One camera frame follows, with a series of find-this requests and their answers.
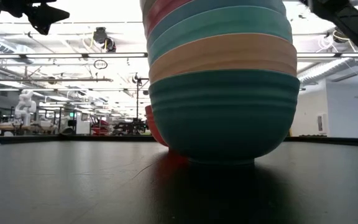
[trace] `black table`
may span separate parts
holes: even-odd
[[[358,223],[358,147],[285,142],[254,167],[154,142],[0,146],[0,223]]]

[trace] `pink bowl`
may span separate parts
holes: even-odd
[[[165,141],[162,139],[160,132],[158,131],[155,125],[152,106],[151,105],[146,106],[145,110],[146,110],[147,124],[149,125],[150,132],[152,133],[154,139],[161,145],[168,147],[167,143],[165,143]]]

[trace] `red bowl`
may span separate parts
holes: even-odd
[[[150,132],[152,133],[154,139],[161,145],[168,147],[167,143],[165,143],[165,141],[162,139],[160,132],[158,131],[155,125],[152,106],[151,105],[146,106],[145,110],[146,110],[147,124],[149,125]]]
[[[144,26],[146,37],[149,36],[150,32],[165,16],[190,1],[191,0],[156,0],[145,18]]]

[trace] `orange bowl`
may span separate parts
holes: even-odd
[[[179,46],[150,67],[150,82],[206,70],[258,69],[296,76],[296,48],[268,34],[225,34]]]
[[[165,143],[165,141],[162,139],[155,125],[152,106],[151,105],[146,106],[145,110],[146,110],[147,124],[149,125],[150,132],[152,133],[154,139],[161,145],[168,147],[167,143]]]

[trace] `white robot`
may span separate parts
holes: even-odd
[[[30,125],[31,113],[37,111],[36,102],[32,101],[33,92],[29,90],[23,90],[19,95],[19,104],[15,108],[15,125],[23,123],[24,126]]]

